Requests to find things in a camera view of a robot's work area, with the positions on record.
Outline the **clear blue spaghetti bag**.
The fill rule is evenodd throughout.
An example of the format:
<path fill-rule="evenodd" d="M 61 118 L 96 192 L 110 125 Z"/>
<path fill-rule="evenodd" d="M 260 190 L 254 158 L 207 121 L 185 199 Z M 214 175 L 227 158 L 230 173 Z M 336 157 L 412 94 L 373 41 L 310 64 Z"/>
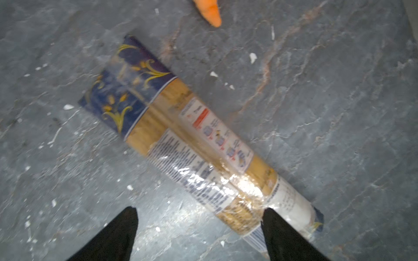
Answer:
<path fill-rule="evenodd" d="M 124 38 L 79 104 L 266 254 L 263 212 L 305 239 L 323 214 L 261 159 L 139 40 Z"/>

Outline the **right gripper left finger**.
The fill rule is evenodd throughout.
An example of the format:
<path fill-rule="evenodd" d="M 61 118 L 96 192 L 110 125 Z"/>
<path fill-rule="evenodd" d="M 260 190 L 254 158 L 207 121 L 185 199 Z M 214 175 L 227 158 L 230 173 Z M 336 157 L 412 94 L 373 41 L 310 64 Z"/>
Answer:
<path fill-rule="evenodd" d="M 69 260 L 129 261 L 137 228 L 137 209 L 126 207 Z"/>

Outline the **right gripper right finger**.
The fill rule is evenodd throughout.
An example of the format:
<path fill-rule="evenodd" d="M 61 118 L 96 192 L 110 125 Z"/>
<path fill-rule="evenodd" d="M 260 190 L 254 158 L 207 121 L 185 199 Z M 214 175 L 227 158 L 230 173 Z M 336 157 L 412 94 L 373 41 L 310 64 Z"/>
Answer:
<path fill-rule="evenodd" d="M 271 261 L 329 261 L 272 208 L 263 212 L 261 228 Z"/>

